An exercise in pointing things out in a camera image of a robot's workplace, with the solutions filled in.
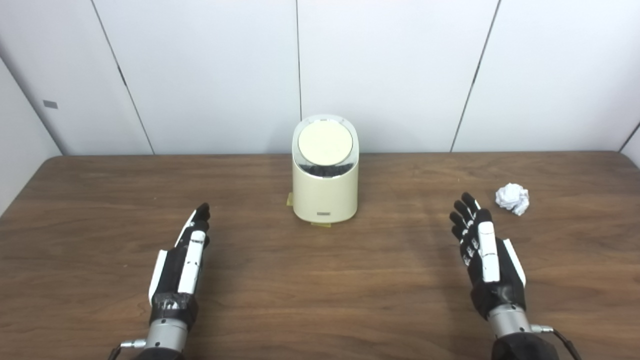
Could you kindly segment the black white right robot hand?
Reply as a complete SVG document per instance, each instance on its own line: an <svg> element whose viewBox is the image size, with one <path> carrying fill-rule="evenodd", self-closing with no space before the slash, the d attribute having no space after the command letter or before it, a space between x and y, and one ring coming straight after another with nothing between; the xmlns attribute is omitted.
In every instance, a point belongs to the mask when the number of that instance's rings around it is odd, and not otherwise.
<svg viewBox="0 0 640 360"><path fill-rule="evenodd" d="M487 319L499 306L526 309L526 275L510 239L496 234L492 214L469 193L454 202L451 233L471 282L470 298Z"/></svg>

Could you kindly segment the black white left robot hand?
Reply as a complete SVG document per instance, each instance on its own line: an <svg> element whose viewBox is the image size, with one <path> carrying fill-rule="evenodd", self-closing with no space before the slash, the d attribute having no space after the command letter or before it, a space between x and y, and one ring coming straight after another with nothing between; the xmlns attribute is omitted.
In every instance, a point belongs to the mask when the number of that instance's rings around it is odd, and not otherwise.
<svg viewBox="0 0 640 360"><path fill-rule="evenodd" d="M204 202L190 214L173 248L160 250L151 276L149 322L167 319L192 330L199 305L195 298L202 260L210 244L210 205Z"/></svg>

